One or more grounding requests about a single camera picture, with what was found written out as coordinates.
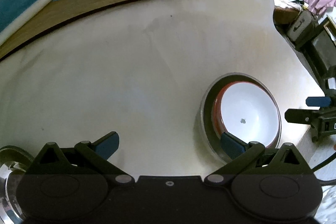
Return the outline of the white foam rod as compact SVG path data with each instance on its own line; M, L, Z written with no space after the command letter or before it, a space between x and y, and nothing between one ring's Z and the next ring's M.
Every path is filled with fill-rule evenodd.
M37 0L1 31L1 46L53 0Z

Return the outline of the deep steel bowl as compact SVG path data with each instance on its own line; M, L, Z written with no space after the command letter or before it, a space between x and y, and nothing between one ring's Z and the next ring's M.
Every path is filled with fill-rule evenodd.
M222 162L231 162L232 160L221 148L221 135L215 128L214 108L215 101L220 91L227 85L235 82L247 82L255 84L270 96L277 113L277 128L275 134L271 137L270 143L266 148L276 148L280 143L281 137L281 116L276 100L269 89L258 79L244 73L228 73L217 78L206 90L199 110L199 131L201 132L202 141L208 145L209 152Z

